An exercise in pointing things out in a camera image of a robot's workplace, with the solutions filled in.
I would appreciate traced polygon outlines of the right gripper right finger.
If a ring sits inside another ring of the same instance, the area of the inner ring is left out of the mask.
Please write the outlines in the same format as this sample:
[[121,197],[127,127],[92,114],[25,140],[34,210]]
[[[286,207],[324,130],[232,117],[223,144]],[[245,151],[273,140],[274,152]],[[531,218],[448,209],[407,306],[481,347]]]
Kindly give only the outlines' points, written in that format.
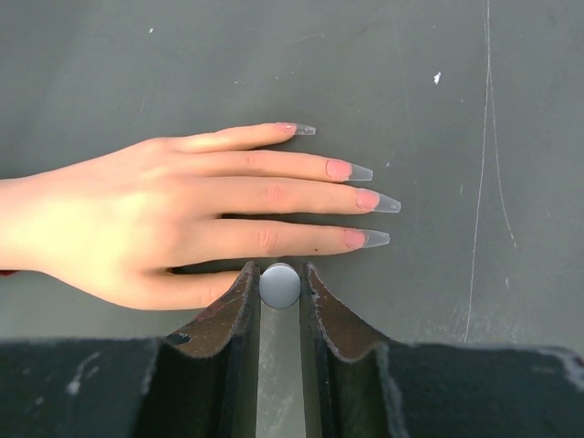
[[402,343],[301,269],[309,437],[580,437],[583,360],[558,347]]

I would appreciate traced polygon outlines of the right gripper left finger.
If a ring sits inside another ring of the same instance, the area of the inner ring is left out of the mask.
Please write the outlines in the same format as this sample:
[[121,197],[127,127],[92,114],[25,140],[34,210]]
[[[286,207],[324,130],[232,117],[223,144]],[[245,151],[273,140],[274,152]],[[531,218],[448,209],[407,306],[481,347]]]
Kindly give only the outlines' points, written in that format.
[[4,437],[252,437],[259,268],[164,337],[7,339]]

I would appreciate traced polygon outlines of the white nail polish cap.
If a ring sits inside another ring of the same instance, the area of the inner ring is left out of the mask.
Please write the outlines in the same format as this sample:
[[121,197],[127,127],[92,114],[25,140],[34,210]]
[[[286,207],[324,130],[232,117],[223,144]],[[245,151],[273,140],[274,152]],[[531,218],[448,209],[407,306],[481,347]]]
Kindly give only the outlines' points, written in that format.
[[290,308],[300,297],[300,277],[288,264],[269,266],[261,275],[258,285],[263,302],[274,309]]

